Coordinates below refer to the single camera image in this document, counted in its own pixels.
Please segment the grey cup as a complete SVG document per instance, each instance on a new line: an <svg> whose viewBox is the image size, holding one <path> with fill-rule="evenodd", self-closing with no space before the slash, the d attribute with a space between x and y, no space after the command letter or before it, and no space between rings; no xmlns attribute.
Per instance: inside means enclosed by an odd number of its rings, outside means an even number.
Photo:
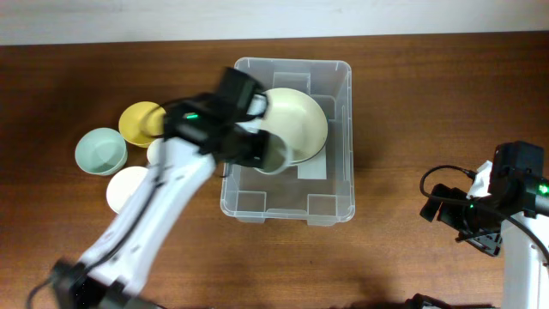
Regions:
<svg viewBox="0 0 549 309"><path fill-rule="evenodd" d="M261 167L255 167L260 173L276 175L286 170L293 160L293 150L289 144L277 135L268 138Z"/></svg>

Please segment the blue bowl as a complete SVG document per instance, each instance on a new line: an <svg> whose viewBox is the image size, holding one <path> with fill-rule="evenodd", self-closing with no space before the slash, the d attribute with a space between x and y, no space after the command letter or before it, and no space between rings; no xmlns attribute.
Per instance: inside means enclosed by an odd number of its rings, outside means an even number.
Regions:
<svg viewBox="0 0 549 309"><path fill-rule="evenodd" d="M309 157L304 158L304 159L299 159L299 160L292 161L292 165L302 164L302 163L304 163L304 162L313 160L315 157L317 157L317 156L319 156L319 155L324 155L325 149L326 149L326 145L327 145L327 143L325 143L325 144L322 146L322 148L321 148L318 152L316 152L314 155L312 155L312 156L309 156Z"/></svg>

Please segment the cream bowl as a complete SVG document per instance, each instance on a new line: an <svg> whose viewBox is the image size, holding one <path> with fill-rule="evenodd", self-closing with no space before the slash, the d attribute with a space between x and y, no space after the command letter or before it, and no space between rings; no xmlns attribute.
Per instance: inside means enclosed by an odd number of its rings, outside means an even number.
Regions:
<svg viewBox="0 0 549 309"><path fill-rule="evenodd" d="M292 88L271 88L264 93L268 100L260 130L275 134L293 152L292 165L317 155L328 139L328 120L323 109L308 94Z"/></svg>

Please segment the cream cup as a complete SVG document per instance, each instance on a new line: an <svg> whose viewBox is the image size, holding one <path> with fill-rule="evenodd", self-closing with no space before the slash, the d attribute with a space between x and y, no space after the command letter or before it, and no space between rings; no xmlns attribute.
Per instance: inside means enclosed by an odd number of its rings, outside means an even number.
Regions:
<svg viewBox="0 0 549 309"><path fill-rule="evenodd" d="M163 139L155 139L150 143L147 150L147 160L149 165L157 165L160 163L161 149L162 149Z"/></svg>

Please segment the yellow bowl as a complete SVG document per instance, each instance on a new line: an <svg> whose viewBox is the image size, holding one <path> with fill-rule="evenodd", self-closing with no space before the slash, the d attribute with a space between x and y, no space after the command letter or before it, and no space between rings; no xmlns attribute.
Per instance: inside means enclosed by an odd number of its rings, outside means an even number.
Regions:
<svg viewBox="0 0 549 309"><path fill-rule="evenodd" d="M118 121L118 130L124 140L137 147L147 148L163 133L165 109L151 101L129 106Z"/></svg>

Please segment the clear plastic storage bin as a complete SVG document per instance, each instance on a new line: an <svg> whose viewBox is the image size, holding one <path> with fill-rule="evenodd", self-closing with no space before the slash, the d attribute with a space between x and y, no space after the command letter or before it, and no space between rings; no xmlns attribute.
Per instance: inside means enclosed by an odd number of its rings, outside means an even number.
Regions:
<svg viewBox="0 0 549 309"><path fill-rule="evenodd" d="M220 208L240 221L305 220L332 226L355 214L352 69L341 60L240 58L234 64L267 88L294 88L312 97L328 120L327 178L298 179L298 166L277 175L227 166Z"/></svg>

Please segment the white bowl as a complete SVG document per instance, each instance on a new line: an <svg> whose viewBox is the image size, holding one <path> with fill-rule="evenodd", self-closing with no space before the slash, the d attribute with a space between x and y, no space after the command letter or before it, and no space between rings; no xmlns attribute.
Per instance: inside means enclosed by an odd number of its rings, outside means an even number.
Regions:
<svg viewBox="0 0 549 309"><path fill-rule="evenodd" d="M112 211L121 211L147 173L146 167L126 167L113 176L106 188L106 201Z"/></svg>

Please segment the green bowl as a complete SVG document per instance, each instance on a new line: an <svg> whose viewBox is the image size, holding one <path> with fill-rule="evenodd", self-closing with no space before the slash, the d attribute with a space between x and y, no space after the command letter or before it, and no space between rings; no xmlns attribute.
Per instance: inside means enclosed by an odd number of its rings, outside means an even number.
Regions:
<svg viewBox="0 0 549 309"><path fill-rule="evenodd" d="M125 140L118 131L111 128L89 131L75 147L77 166L92 175L112 175L125 165L127 159Z"/></svg>

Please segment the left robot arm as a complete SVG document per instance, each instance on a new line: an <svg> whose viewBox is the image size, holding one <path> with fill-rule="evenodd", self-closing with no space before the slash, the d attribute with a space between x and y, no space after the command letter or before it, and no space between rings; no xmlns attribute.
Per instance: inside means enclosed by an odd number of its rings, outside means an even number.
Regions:
<svg viewBox="0 0 549 309"><path fill-rule="evenodd" d="M155 308L140 296L166 236L220 161L261 167L271 135L242 124L266 116L265 94L199 94L168 101L160 161L77 264L56 263L61 308Z"/></svg>

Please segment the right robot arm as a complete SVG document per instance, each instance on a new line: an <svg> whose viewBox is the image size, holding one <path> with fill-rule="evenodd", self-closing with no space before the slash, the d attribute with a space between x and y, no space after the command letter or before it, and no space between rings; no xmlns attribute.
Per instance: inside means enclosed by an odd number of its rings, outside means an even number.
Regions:
<svg viewBox="0 0 549 309"><path fill-rule="evenodd" d="M469 191L438 184L425 189L427 177L443 169L466 174ZM498 166L494 161L477 170L442 165L419 181L428 198L421 215L444 222L458 232L458 242L479 251L504 255L503 308L548 307L548 180L532 167Z"/></svg>

